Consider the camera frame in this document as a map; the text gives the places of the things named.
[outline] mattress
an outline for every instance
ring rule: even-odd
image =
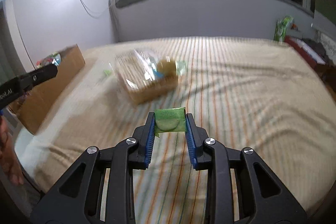
[[[115,56],[151,48],[187,63],[178,88],[133,106],[104,78]],[[86,65],[20,156],[47,191],[89,146],[115,146],[148,112],[185,106],[197,126],[226,147],[252,147],[306,211],[336,179],[336,105],[317,75],[286,44],[229,37],[180,37],[90,49]],[[203,223],[207,172],[192,169],[184,133],[155,140],[146,171],[134,171],[137,223]],[[235,215],[237,200],[234,198]]]

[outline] bed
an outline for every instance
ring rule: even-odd
[[[116,54],[144,47],[185,60],[188,73],[173,92],[134,107],[117,92],[113,76],[104,78],[103,70],[113,66]],[[285,43],[161,38],[94,48],[83,56],[85,68],[20,156],[44,191],[87,147],[115,146],[145,123],[149,111],[180,106],[225,146],[255,149],[308,213],[335,182],[335,102]],[[191,168],[184,134],[162,133],[149,169],[134,171],[137,223],[203,223],[206,182],[206,171]]]

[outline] striped bedsheet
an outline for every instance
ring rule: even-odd
[[[117,54],[144,47],[185,60],[188,73],[173,92],[134,107],[103,70]],[[109,45],[83,55],[85,68],[20,158],[43,190],[88,146],[115,146],[144,124],[149,111],[180,106],[226,147],[255,149],[307,211],[335,181],[336,105],[290,47],[259,39],[180,37]],[[134,171],[137,223],[203,223],[206,182],[207,172],[191,167],[184,133],[162,133],[149,169]]]

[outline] cardboard box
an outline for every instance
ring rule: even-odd
[[[58,66],[57,76],[34,87],[30,92],[31,95],[20,107],[17,107],[15,103],[9,106],[23,126],[32,134],[38,131],[53,103],[85,65],[83,55],[77,45],[59,53],[61,63]]]

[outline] plastic wrapper in box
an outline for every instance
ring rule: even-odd
[[[116,57],[119,83],[135,104],[150,101],[175,89],[185,63],[159,56],[151,49],[136,49]]]

